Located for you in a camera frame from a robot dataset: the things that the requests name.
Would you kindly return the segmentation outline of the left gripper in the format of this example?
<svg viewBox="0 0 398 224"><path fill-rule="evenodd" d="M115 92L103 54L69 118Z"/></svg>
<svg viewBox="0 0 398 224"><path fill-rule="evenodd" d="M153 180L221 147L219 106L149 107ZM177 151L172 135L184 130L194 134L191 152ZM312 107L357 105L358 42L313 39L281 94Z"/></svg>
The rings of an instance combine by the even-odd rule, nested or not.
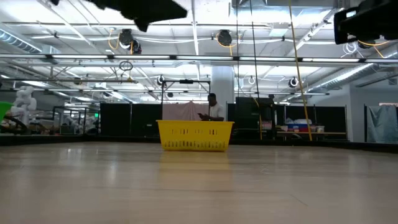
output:
<svg viewBox="0 0 398 224"><path fill-rule="evenodd" d="M173 0L90 0L98 8L119 11L121 15L134 21L137 28L146 32L153 22L181 19L188 11Z"/></svg>

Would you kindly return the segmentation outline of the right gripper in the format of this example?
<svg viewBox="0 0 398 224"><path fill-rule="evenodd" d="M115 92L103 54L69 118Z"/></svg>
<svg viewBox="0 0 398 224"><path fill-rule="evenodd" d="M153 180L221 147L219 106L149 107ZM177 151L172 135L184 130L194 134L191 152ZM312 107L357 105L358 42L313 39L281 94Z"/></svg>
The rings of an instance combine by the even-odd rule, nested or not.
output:
<svg viewBox="0 0 398 224"><path fill-rule="evenodd" d="M364 0L334 15L336 44L380 37L397 39L397 0Z"/></svg>

